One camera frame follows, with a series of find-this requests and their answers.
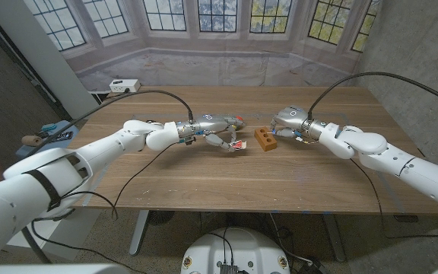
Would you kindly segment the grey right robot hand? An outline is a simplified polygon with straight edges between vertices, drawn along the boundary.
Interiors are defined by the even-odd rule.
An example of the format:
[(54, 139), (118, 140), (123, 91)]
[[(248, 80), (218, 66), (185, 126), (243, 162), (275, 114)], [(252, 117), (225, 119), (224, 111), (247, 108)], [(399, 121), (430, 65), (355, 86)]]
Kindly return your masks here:
[(297, 106), (285, 107), (270, 123), (274, 135), (293, 138), (304, 143), (317, 142), (326, 123), (310, 119), (308, 113)]

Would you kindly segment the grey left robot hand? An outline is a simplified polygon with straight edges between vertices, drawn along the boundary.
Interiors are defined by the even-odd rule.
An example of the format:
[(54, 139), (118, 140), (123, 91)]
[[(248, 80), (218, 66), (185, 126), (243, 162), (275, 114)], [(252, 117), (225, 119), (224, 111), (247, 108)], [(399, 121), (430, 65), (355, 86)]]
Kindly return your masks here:
[[(239, 151), (246, 149), (247, 142), (236, 138), (236, 131), (245, 127), (241, 116), (205, 114), (197, 119), (179, 122), (176, 124), (179, 135), (179, 142), (190, 145), (195, 141), (197, 135), (203, 135), (209, 145), (224, 148), (228, 151)], [(229, 132), (231, 141), (225, 142), (217, 134)]]

